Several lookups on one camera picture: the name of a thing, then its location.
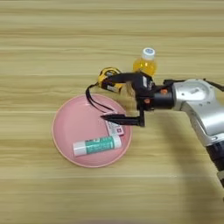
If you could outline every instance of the glue stick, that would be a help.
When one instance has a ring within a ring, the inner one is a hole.
[[[84,156],[100,151],[107,151],[120,148],[122,141],[119,136],[105,136],[73,144],[75,157]]]

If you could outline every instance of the robotic arm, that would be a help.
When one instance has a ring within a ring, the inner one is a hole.
[[[131,82],[139,110],[137,117],[102,115],[107,121],[144,127],[144,111],[173,109],[186,112],[198,139],[214,162],[224,187],[224,107],[218,103],[214,93],[214,87],[224,91],[223,86],[198,79],[165,80],[164,85],[157,86],[144,73],[119,73],[104,81]]]

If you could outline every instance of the pink bowl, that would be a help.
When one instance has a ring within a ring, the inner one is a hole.
[[[118,113],[125,114],[125,110],[112,99],[99,94],[93,94],[93,98]],[[131,126],[122,126],[124,135],[121,136],[121,148],[81,157],[74,156],[73,143],[109,135],[105,121],[100,115],[102,112],[91,106],[85,95],[74,97],[59,109],[53,120],[52,137],[63,157],[74,164],[94,168],[110,165],[124,155],[130,145]]]

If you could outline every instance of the table surface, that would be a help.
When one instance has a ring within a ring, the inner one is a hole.
[[[0,1],[0,223],[223,223],[223,189],[185,114],[147,113],[125,156],[101,169],[65,160],[51,133],[61,104],[104,67],[131,71],[146,46],[158,83],[223,83],[223,24],[221,0]]]

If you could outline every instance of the orange bottle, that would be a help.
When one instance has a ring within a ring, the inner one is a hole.
[[[155,54],[156,52],[153,48],[144,48],[142,57],[136,59],[133,64],[133,72],[143,72],[145,74],[148,74],[149,76],[153,76],[157,70]],[[135,94],[129,82],[127,83],[127,92],[130,96],[134,96]]]

